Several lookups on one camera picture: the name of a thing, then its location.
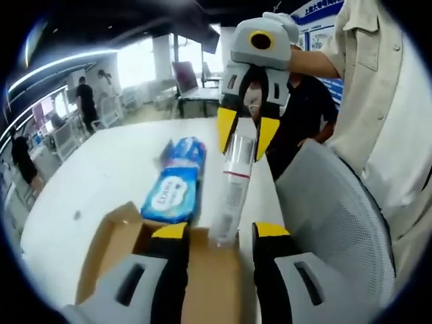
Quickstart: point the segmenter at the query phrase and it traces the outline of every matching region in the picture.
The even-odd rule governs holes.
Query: beige shirt
[[[344,81],[329,146],[360,177],[381,133],[402,63],[402,31],[376,0],[345,0],[335,34],[321,51]],[[389,223],[396,286],[404,284],[432,228],[432,185]]]

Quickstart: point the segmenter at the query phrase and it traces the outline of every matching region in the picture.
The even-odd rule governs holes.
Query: tissue package
[[[204,144],[196,138],[183,138],[177,143],[141,208],[144,218],[163,223],[190,220],[198,204],[205,153]]]

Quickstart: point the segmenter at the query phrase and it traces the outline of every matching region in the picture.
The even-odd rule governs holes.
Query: cardboard box
[[[132,253],[145,254],[152,233],[166,225],[142,219],[132,202],[107,214],[88,249],[76,304],[91,296],[97,279],[124,257]],[[232,249],[211,248],[207,235],[207,228],[190,228],[188,286],[182,323],[237,324],[242,291],[238,242]]]

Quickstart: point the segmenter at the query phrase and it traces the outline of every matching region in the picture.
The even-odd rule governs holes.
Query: hand
[[[305,138],[304,140],[301,140],[298,144],[297,144],[297,147],[302,147],[303,146],[303,144],[307,141],[307,140],[309,140],[309,139],[313,139],[313,138]]]

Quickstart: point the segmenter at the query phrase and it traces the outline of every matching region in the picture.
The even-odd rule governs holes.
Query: ceiling
[[[95,49],[118,49],[142,38],[144,33],[161,36],[177,30],[177,23],[191,28],[208,23],[236,26],[242,20],[272,11],[279,0],[74,0],[56,1],[38,18],[39,38],[28,66],[24,46],[15,69],[9,73],[9,88],[16,80],[47,63]],[[291,13],[308,0],[285,0],[279,12]],[[9,93],[7,120],[13,120],[31,103],[54,90],[71,71],[88,67],[105,55],[56,65],[39,73]]]

